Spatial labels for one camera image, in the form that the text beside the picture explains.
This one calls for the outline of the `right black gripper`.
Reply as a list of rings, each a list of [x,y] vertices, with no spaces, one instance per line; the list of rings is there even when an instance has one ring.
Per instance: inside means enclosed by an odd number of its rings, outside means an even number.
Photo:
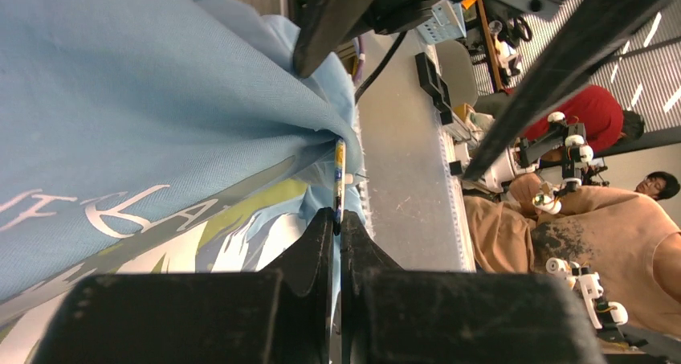
[[[293,65],[309,77],[346,35],[389,35],[416,27],[442,0],[288,0],[300,25]],[[551,18],[565,0],[496,0],[521,13]],[[583,0],[518,84],[462,178],[480,178],[528,125],[585,85],[616,51],[672,0]]]

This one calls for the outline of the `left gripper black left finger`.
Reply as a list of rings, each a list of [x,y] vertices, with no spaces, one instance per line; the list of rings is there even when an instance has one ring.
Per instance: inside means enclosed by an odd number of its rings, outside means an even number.
[[[334,213],[257,272],[81,280],[36,363],[326,363]]]

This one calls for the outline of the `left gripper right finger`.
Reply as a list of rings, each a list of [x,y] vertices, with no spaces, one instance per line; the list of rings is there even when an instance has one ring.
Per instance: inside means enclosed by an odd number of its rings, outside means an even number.
[[[343,363],[603,363],[585,310],[552,277],[410,271],[357,214],[340,225]]]

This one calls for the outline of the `blue round brooch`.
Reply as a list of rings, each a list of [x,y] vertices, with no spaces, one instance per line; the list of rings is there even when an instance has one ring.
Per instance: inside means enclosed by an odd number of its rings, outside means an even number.
[[[354,182],[354,175],[346,172],[346,144],[342,138],[336,140],[334,154],[334,187],[332,208],[334,223],[339,227],[344,219],[346,194],[350,196],[350,211],[360,218],[360,223],[366,224],[365,199],[362,196],[361,184]]]

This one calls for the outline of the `light blue printed t-shirt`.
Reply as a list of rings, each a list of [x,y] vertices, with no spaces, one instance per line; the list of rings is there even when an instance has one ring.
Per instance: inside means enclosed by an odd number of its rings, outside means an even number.
[[[1,360],[28,363],[103,273],[262,268],[363,211],[354,86],[292,69],[298,27],[239,0],[1,0]]]

